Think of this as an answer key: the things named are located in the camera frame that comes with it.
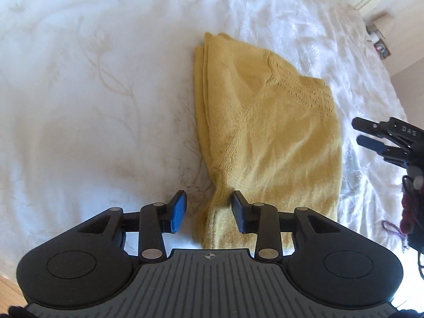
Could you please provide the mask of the yellow knit sweater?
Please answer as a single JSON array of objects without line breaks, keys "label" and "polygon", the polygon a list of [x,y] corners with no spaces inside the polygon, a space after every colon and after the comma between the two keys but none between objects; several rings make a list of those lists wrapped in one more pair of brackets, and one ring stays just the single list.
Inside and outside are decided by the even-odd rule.
[{"label": "yellow knit sweater", "polygon": [[194,95],[198,141],[215,187],[199,217],[206,249],[253,249],[229,198],[291,212],[306,206],[337,216],[342,179],[341,128],[330,88],[302,76],[276,53],[206,34],[196,47]]}]

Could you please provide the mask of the white embroidered bedspread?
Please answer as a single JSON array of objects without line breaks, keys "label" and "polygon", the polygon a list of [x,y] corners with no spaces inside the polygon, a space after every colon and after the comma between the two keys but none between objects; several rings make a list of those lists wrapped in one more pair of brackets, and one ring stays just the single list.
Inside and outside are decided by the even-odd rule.
[{"label": "white embroidered bedspread", "polygon": [[403,263],[395,306],[423,309],[416,253],[382,227],[401,214],[403,171],[356,143],[351,120],[405,112],[359,13],[344,0],[1,0],[1,275],[35,246],[108,207],[183,189],[167,248],[198,248],[213,186],[198,146],[194,50],[226,33],[330,87],[341,124],[338,220]]}]

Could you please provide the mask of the right wooden photo frame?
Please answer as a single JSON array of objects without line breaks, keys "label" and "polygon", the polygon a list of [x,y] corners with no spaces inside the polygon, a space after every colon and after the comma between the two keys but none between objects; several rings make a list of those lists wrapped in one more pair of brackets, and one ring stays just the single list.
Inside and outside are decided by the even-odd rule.
[{"label": "right wooden photo frame", "polygon": [[374,48],[377,51],[379,58],[381,60],[385,60],[389,56],[391,56],[391,52],[388,46],[385,44],[385,42],[382,39],[379,39],[377,42],[374,43]]}]

